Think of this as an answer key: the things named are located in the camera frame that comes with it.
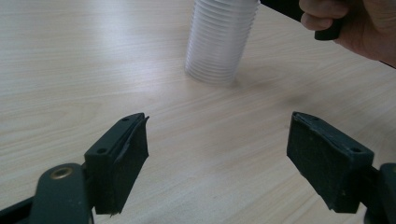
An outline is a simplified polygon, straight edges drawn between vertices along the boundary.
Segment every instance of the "finger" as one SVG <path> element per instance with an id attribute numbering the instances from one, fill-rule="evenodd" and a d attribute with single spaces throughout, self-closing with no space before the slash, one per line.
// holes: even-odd
<path id="1" fill-rule="evenodd" d="M 318 18 L 340 19 L 345 17 L 349 8 L 341 0 L 300 0 L 302 11 Z"/>
<path id="2" fill-rule="evenodd" d="M 301 17 L 301 24 L 308 30 L 321 31 L 332 26 L 332 19 L 318 18 L 304 13 Z"/>

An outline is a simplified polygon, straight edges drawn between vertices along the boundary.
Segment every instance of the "hand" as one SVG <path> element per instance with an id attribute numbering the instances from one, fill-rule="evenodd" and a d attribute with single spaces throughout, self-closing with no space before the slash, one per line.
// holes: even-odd
<path id="1" fill-rule="evenodd" d="M 325 30 L 344 18 L 336 43 L 396 67 L 396 0 L 300 0 L 300 8 L 309 30 Z"/>

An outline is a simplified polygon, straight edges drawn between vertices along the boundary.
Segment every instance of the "wood grain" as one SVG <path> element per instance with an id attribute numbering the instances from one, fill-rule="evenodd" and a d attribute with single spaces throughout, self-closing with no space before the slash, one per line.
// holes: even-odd
<path id="1" fill-rule="evenodd" d="M 362 223 L 339 215 L 286 157 L 292 111 L 396 161 L 396 72 L 260 7 L 237 79 L 183 63 L 193 1 L 3 1 L 0 209 L 118 119 L 145 112 L 150 157 L 121 215 L 97 223 Z"/>

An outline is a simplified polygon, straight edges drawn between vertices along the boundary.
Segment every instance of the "clear plastic cup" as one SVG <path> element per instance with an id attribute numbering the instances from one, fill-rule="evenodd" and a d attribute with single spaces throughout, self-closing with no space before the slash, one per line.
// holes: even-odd
<path id="1" fill-rule="evenodd" d="M 185 69 L 211 84 L 234 80 L 258 0 L 195 0 Z"/>

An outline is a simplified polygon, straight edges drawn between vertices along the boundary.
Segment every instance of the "screw hole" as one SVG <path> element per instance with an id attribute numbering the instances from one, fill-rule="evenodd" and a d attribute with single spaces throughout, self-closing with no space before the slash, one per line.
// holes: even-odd
<path id="1" fill-rule="evenodd" d="M 361 150 L 359 148 L 356 148 L 356 147 L 353 147 L 351 150 L 353 152 L 356 152 L 356 153 L 360 153 L 361 152 Z"/>
<path id="2" fill-rule="evenodd" d="M 107 149 L 106 148 L 99 148 L 96 152 L 98 154 L 104 154 L 105 152 L 107 152 Z"/>
<path id="3" fill-rule="evenodd" d="M 50 177 L 52 179 L 62 179 L 65 178 L 69 175 L 71 175 L 73 173 L 73 169 L 70 167 L 62 167 L 59 168 L 58 170 L 52 172 L 52 174 L 50 174 Z"/>

